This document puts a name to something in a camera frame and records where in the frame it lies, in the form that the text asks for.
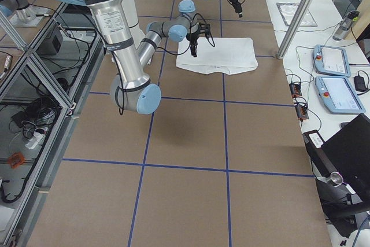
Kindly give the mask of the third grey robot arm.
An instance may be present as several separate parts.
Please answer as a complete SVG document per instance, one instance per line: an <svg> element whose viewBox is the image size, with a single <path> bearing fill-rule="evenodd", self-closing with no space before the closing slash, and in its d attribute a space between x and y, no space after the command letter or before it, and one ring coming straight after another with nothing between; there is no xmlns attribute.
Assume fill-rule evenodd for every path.
<svg viewBox="0 0 370 247"><path fill-rule="evenodd" d="M49 8L33 7L28 0L1 0L1 12L15 27L37 27Z"/></svg>

